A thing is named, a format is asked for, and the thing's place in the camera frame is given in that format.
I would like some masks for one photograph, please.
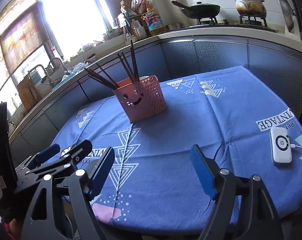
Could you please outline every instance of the white cable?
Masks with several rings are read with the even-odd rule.
[[[300,148],[300,149],[302,149],[302,146],[295,145],[293,143],[291,143],[290,146],[291,146],[291,149],[294,149],[294,148]]]

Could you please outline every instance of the chopstick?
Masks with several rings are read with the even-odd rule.
[[[120,86],[117,84],[117,82],[115,82],[114,80],[113,80],[113,78],[111,78],[109,75],[108,75],[108,73],[98,64],[98,63],[96,63],[96,65],[102,70],[102,72],[108,77],[108,79],[110,79],[112,82],[113,82],[113,84],[114,84],[114,86],[116,87],[116,88],[120,88]]]
[[[138,81],[139,73],[137,71],[137,65],[136,65],[136,59],[135,59],[135,53],[134,53],[134,47],[133,47],[133,41],[131,40],[131,58],[132,58],[132,65],[133,65],[133,72],[135,75],[135,79]]]
[[[121,54],[122,54],[122,57],[124,58],[124,62],[127,64],[127,68],[130,71],[131,76],[134,77],[134,73],[133,73],[131,66],[130,66],[129,62],[127,61],[123,51],[121,51]]]
[[[118,58],[120,59],[120,61],[121,61],[122,65],[123,65],[123,67],[124,67],[126,73],[128,74],[128,76],[129,76],[131,82],[134,83],[135,81],[134,81],[133,77],[131,76],[131,73],[130,73],[129,70],[127,69],[126,65],[124,64],[124,61],[123,61],[123,59],[121,58],[121,55],[120,55],[119,53],[118,53]]]
[[[99,74],[95,73],[93,70],[91,69],[87,69],[84,68],[86,72],[88,72],[88,75],[93,78],[95,81],[98,81],[99,83],[101,83],[102,85],[111,88],[112,90],[115,90],[116,87],[108,80],[106,80],[105,78],[103,78],[102,76],[100,76]]]

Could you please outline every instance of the blue tablecloth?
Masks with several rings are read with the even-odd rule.
[[[277,167],[269,138],[271,126],[286,127],[291,143],[302,146],[302,128],[250,71],[237,66],[163,82],[161,88],[168,110],[156,116],[131,125],[113,96],[82,107],[52,142],[63,150],[90,140],[94,149],[79,168],[106,147],[115,149],[101,195],[91,202],[99,220],[141,233],[200,232],[214,202],[189,159],[193,144],[236,176],[259,174],[280,217],[302,206],[302,149],[293,149],[290,165]],[[232,221],[238,209],[237,200]]]

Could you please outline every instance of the faucet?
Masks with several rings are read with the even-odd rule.
[[[49,73],[46,71],[46,69],[45,69],[45,68],[43,67],[43,65],[41,65],[41,64],[38,64],[38,65],[36,65],[34,68],[30,69],[30,70],[28,71],[28,77],[30,78],[30,72],[32,72],[32,71],[33,71],[34,69],[36,69],[37,67],[42,67],[42,68],[43,68],[43,71],[44,71],[44,73],[45,73],[45,75],[46,75],[46,77],[47,77],[47,79],[48,79],[48,81],[49,81],[50,86],[51,86],[52,88],[54,88],[54,82],[53,82],[52,78],[50,78]]]
[[[66,71],[66,75],[69,75],[69,72],[67,71],[67,69],[65,68],[65,66],[64,66],[64,64],[63,64],[63,62],[62,62],[62,60],[60,59],[60,58],[58,58],[58,57],[54,57],[54,58],[52,58],[50,61],[49,61],[49,64],[47,65],[47,66],[49,66],[50,65],[50,63],[52,62],[52,60],[53,59],[57,59],[57,60],[59,60],[60,62],[61,62],[61,65],[62,65],[62,67],[64,68],[64,70]]]

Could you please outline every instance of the cooking oil bottle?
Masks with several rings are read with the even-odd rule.
[[[147,8],[146,14],[144,15],[144,20],[148,25],[150,34],[152,36],[159,35],[161,33],[166,33],[168,30],[163,25],[160,15],[153,13],[153,9]]]

